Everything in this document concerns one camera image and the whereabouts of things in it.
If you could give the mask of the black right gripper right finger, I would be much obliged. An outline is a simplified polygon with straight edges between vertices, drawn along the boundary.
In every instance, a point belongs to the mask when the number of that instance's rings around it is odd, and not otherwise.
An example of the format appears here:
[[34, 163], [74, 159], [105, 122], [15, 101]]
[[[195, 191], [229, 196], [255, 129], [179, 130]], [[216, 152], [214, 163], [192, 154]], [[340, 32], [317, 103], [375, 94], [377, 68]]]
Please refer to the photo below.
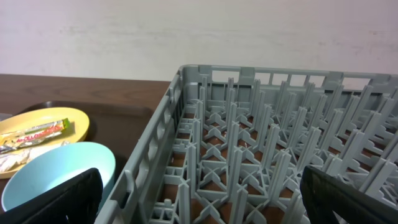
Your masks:
[[306, 166], [300, 192], [312, 224], [339, 224], [339, 215], [350, 224], [397, 224], [397, 210], [338, 179]]

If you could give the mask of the grey plastic dishwasher rack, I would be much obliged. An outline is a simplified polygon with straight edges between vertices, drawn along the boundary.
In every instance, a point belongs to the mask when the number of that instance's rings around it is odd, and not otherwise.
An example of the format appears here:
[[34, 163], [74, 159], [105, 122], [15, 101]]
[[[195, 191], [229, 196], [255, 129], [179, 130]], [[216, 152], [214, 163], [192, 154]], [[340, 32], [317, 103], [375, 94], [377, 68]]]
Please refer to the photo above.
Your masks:
[[184, 65], [96, 223], [309, 223], [314, 167], [397, 220], [397, 76]]

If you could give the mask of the yellow plate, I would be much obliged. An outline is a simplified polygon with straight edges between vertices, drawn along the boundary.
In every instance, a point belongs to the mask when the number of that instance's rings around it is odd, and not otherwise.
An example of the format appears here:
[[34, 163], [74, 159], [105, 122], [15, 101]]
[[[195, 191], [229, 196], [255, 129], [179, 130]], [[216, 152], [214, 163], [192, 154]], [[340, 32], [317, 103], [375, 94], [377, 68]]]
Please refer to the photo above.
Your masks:
[[[67, 107], [55, 107], [55, 108], [34, 110], [5, 119], [4, 121], [1, 121], [1, 134], [18, 131], [22, 129], [28, 129], [33, 126], [38, 126], [40, 124], [45, 124], [52, 121], [58, 121], [65, 118], [69, 119], [70, 127], [67, 130], [65, 130], [61, 135], [47, 139], [46, 141], [38, 145], [24, 147], [21, 149], [37, 147], [37, 146], [49, 146], [61, 143], [63, 141], [69, 141], [70, 143], [75, 143], [84, 140], [90, 125], [90, 120], [88, 118], [88, 115], [82, 112], [81, 110], [74, 108], [67, 108]], [[7, 172], [1, 172], [1, 178], [8, 179], [12, 177], [17, 171], [19, 171], [26, 164], [17, 166], [14, 169]]]

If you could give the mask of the dark brown serving tray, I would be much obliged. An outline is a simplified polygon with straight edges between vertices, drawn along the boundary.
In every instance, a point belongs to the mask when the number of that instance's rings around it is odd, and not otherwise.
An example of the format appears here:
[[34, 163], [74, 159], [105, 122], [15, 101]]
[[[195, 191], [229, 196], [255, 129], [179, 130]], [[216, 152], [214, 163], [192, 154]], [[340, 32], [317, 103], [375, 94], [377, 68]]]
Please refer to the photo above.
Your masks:
[[143, 106], [73, 101], [46, 101], [21, 112], [54, 107], [76, 108], [88, 115], [90, 127], [85, 140], [100, 143], [113, 152], [116, 177], [121, 173], [152, 116], [152, 110]]

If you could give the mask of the light blue bowl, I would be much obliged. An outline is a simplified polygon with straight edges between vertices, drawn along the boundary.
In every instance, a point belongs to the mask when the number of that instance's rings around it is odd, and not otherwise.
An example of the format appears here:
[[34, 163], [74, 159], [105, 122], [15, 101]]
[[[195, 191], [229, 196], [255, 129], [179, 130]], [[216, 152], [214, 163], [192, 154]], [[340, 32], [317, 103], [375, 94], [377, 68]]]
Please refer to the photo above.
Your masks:
[[4, 211], [15, 208], [63, 182], [96, 168], [103, 193], [102, 208], [114, 186], [116, 159], [106, 146], [95, 142], [76, 142], [52, 149], [17, 171], [6, 184], [1, 204]]

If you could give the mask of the green snack wrapper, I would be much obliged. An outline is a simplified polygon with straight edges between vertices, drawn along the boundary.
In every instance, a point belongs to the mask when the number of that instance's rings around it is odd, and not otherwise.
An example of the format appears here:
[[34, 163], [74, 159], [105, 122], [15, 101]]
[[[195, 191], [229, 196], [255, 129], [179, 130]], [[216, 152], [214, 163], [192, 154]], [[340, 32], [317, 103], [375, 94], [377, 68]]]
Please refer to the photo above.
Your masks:
[[70, 121], [65, 118], [28, 129], [3, 133], [1, 134], [1, 154], [38, 145], [47, 139], [61, 135], [69, 127]]

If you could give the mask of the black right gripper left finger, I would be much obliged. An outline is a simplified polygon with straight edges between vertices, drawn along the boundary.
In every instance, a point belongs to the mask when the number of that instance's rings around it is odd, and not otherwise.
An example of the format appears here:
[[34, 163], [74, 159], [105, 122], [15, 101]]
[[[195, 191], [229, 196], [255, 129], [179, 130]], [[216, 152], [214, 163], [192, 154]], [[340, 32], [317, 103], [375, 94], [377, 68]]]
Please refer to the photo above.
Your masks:
[[103, 182], [90, 168], [39, 196], [1, 214], [1, 224], [94, 223]]

